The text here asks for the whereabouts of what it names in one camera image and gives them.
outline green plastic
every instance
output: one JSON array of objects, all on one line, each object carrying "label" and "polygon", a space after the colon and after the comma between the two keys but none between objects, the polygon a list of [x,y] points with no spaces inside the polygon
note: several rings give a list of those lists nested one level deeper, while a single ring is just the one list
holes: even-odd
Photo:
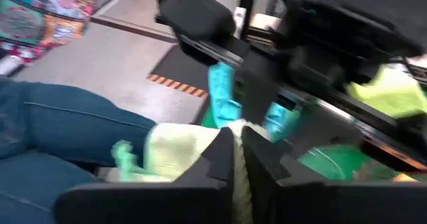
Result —
[{"label": "green plastic", "polygon": [[132,154],[132,145],[128,141],[119,141],[114,144],[111,154],[115,159],[115,164],[120,171],[119,181],[135,181],[134,173],[146,173],[136,163],[136,155]]},{"label": "green plastic", "polygon": [[348,94],[395,118],[427,111],[427,101],[418,82],[385,66],[367,84],[350,83]]},{"label": "green plastic", "polygon": [[212,114],[212,110],[210,107],[206,111],[205,117],[203,118],[203,121],[201,122],[201,126],[207,127],[207,128],[218,129],[218,127],[215,124],[214,115]]},{"label": "green plastic", "polygon": [[351,181],[353,171],[372,160],[353,145],[333,145],[311,149],[298,161],[330,180]]}]

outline light green cloth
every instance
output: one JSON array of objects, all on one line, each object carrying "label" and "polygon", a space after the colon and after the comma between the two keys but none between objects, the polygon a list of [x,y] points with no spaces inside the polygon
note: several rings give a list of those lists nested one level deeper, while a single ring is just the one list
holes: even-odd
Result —
[{"label": "light green cloth", "polygon": [[189,169],[220,130],[197,125],[162,123],[145,140],[144,168],[138,167],[131,143],[120,141],[113,155],[123,182],[172,182]]},{"label": "light green cloth", "polygon": [[417,80],[385,66],[368,84],[351,83],[348,94],[394,118],[427,111],[427,101]]}]

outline yellow-green towel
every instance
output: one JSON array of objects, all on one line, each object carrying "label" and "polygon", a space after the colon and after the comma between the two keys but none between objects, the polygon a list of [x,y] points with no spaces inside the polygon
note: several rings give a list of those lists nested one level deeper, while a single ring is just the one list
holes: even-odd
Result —
[{"label": "yellow-green towel", "polygon": [[394,118],[427,110],[426,98],[417,80],[385,66],[370,83],[351,83],[348,94]]}]

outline person's leg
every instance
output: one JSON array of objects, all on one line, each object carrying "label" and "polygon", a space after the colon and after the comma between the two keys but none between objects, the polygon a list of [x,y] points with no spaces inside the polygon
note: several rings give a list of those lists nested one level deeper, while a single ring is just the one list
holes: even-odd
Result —
[{"label": "person's leg", "polygon": [[68,189],[99,180],[78,166],[38,151],[0,159],[0,223],[54,224],[52,207]]},{"label": "person's leg", "polygon": [[0,75],[0,160],[28,148],[25,87]]},{"label": "person's leg", "polygon": [[30,144],[69,161],[114,166],[111,148],[126,140],[142,164],[144,141],[155,125],[94,93],[64,85],[29,83],[24,106]]}]

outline gray floor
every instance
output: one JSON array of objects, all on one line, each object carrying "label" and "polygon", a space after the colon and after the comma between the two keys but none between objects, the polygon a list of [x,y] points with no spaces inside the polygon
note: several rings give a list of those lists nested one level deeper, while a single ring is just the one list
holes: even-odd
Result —
[{"label": "gray floor", "polygon": [[201,99],[145,79],[170,47],[92,24],[82,39],[52,50],[16,79],[81,87],[157,122],[189,123]]},{"label": "gray floor", "polygon": [[[238,5],[239,0],[217,0],[230,11]],[[264,13],[268,0],[255,0],[253,13]],[[107,6],[97,14],[103,19],[120,22],[144,31],[171,36],[169,27],[157,24],[153,17],[157,14],[156,0],[118,0],[112,6]]]}]

